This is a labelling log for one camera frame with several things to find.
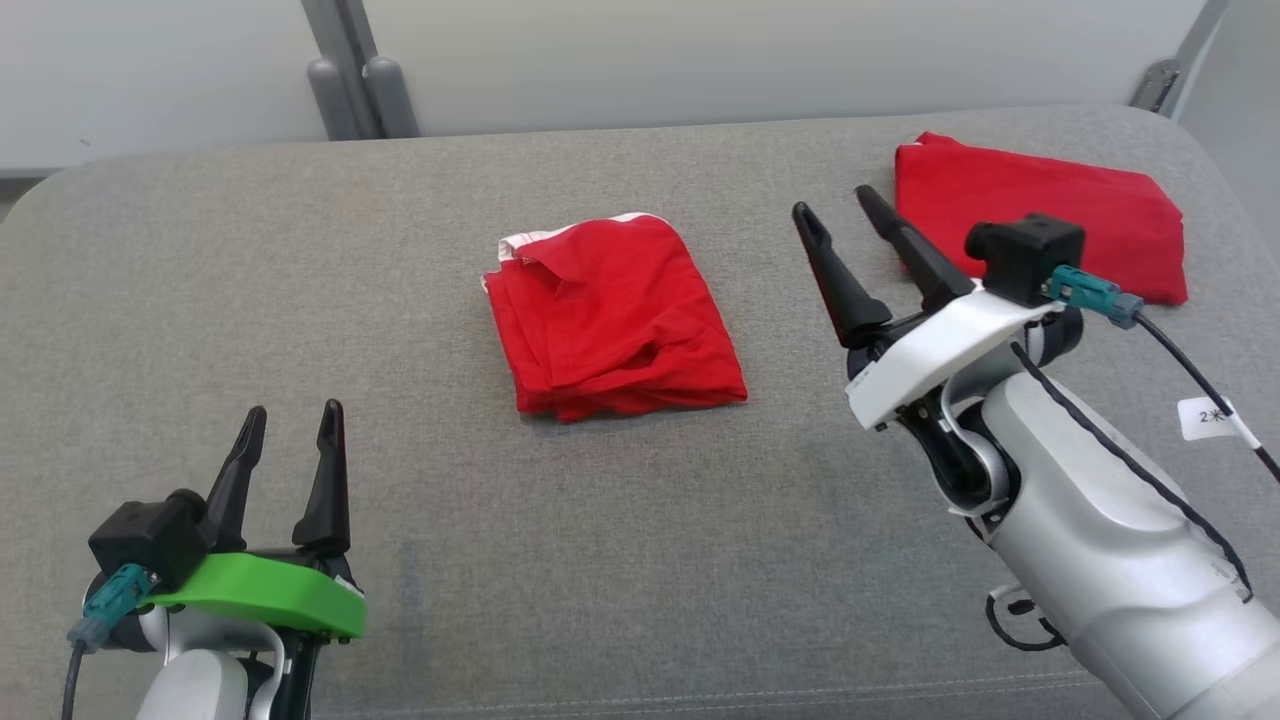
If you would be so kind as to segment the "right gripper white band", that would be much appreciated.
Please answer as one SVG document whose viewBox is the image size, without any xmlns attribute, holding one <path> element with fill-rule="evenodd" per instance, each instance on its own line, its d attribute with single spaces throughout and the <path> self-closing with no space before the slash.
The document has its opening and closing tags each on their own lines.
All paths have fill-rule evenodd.
<svg viewBox="0 0 1280 720">
<path fill-rule="evenodd" d="M 876 233 L 888 242 L 919 290 L 922 311 L 933 314 L 891 345 L 845 387 L 864 429 L 893 419 L 904 407 L 977 363 L 1025 324 L 1062 310 L 1050 300 L 1024 307 L 982 287 L 945 256 L 876 188 L 860 184 L 856 200 Z M 864 350 L 892 322 L 838 258 L 829 232 L 806 202 L 792 220 L 840 345 Z"/>
</svg>

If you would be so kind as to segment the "grey frame post with bracket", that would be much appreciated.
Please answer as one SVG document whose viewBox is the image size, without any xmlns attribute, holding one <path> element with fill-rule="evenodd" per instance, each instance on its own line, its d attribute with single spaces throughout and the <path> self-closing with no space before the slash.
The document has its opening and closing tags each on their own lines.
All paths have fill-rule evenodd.
<svg viewBox="0 0 1280 720">
<path fill-rule="evenodd" d="M 1132 96 L 1130 108 L 1176 118 L 1181 96 L 1194 83 L 1231 3 L 1204 0 L 1178 50 L 1147 68 Z"/>
</svg>

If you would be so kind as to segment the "grey fabric sofa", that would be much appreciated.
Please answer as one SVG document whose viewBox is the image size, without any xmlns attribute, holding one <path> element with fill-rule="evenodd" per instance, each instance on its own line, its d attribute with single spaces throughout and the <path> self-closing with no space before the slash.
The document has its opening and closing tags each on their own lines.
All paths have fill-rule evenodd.
<svg viewBox="0 0 1280 720">
<path fill-rule="evenodd" d="M 896 314 L 852 195 L 923 131 L 1135 170 L 1181 209 L 1157 323 L 1280 457 L 1280 256 L 1202 147 L 1126 108 L 289 143 L 96 161 L 0 222 L 0 720 L 58 720 L 67 629 L 122 502 L 209 491 L 268 409 L 244 537 L 305 510 L 346 407 L 365 638 L 319 720 L 1124 720 L 986 624 L 1009 575 L 909 436 L 865 432 L 790 211 Z M 481 277 L 502 237 L 649 211 L 714 295 L 749 401 L 517 414 Z"/>
</svg>

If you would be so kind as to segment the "red Bulls 23 jersey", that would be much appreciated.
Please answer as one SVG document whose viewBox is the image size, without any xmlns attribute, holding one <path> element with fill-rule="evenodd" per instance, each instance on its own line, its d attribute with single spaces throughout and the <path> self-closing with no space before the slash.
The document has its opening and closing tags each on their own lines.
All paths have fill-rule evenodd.
<svg viewBox="0 0 1280 720">
<path fill-rule="evenodd" d="M 895 154 L 901 215 L 980 277 L 965 240 L 980 223 L 1044 214 L 1085 231 L 1083 268 L 1148 304 L 1189 299 L 1181 210 L 1142 173 L 965 145 L 925 132 Z"/>
</svg>

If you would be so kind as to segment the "red shorts white stripes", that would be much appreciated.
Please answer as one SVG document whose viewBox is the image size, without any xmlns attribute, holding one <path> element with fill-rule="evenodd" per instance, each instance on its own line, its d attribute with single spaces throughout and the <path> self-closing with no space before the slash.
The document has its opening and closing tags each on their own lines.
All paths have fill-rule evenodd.
<svg viewBox="0 0 1280 720">
<path fill-rule="evenodd" d="M 517 233 L 498 260 L 483 288 L 520 413 L 572 423 L 748 400 L 721 311 L 667 220 Z"/>
</svg>

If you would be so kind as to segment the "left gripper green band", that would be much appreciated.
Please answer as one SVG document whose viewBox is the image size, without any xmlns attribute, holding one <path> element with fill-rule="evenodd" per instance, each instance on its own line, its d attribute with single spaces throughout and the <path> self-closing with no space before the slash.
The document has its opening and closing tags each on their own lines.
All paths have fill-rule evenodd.
<svg viewBox="0 0 1280 720">
<path fill-rule="evenodd" d="M 353 582 L 337 571 L 241 552 L 247 548 L 242 524 L 266 423 L 264 406 L 248 410 L 206 498 L 210 551 L 238 553 L 209 555 L 182 587 L 155 591 L 145 602 L 164 609 L 180 605 L 333 639 L 358 639 L 365 635 L 367 603 Z M 325 404 L 316 447 L 315 478 L 291 539 L 307 553 L 346 553 L 351 547 L 346 421 L 335 398 Z"/>
</svg>

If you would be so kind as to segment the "grey metal frame post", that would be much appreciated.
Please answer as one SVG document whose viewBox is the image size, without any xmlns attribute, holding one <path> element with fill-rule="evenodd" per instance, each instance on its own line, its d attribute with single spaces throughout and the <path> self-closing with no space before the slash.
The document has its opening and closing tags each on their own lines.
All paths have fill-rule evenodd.
<svg viewBox="0 0 1280 720">
<path fill-rule="evenodd" d="M 334 0 L 342 33 L 355 68 L 351 90 L 365 138 L 420 136 L 403 68 L 378 51 L 364 0 Z"/>
<path fill-rule="evenodd" d="M 330 141 L 383 138 L 381 118 L 365 83 L 378 54 L 364 0 L 300 0 L 317 46 L 306 70 Z"/>
</svg>

